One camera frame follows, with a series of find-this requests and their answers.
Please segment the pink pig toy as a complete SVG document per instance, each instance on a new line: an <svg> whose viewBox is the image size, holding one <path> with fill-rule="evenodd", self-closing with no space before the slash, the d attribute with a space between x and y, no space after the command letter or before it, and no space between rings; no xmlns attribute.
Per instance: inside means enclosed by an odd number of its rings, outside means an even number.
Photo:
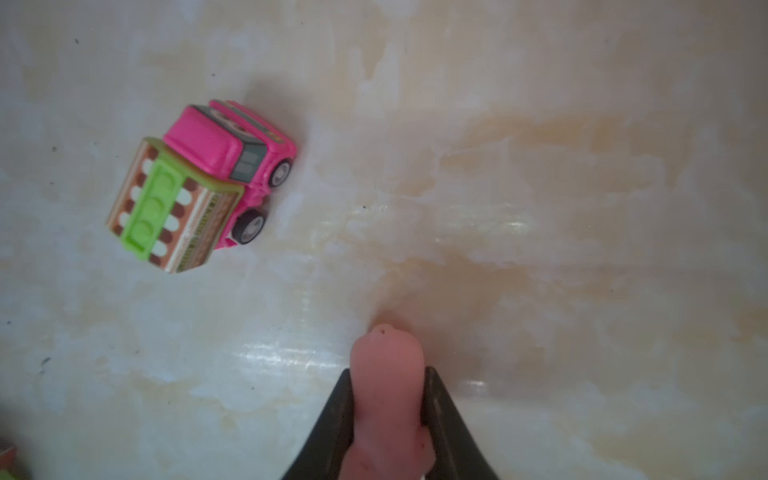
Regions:
<svg viewBox="0 0 768 480"><path fill-rule="evenodd" d="M412 334L380 324L350 352L353 440L341 479L421 479L435 463L421 421L425 357Z"/></svg>

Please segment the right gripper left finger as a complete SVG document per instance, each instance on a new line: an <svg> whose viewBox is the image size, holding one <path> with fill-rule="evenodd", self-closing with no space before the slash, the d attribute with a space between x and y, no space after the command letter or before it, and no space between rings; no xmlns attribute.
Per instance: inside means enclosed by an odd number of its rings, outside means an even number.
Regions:
<svg viewBox="0 0 768 480"><path fill-rule="evenodd" d="M351 374L345 369L334 386L304 446L283 480L337 480L353 440L354 398Z"/></svg>

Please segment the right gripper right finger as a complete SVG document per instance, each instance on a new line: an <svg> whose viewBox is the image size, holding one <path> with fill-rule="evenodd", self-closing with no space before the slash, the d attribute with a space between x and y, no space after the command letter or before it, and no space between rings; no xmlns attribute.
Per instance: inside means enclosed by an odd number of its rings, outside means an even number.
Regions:
<svg viewBox="0 0 768 480"><path fill-rule="evenodd" d="M421 420L435 453L434 465L425 475L427 480L498 480L432 366L425 369Z"/></svg>

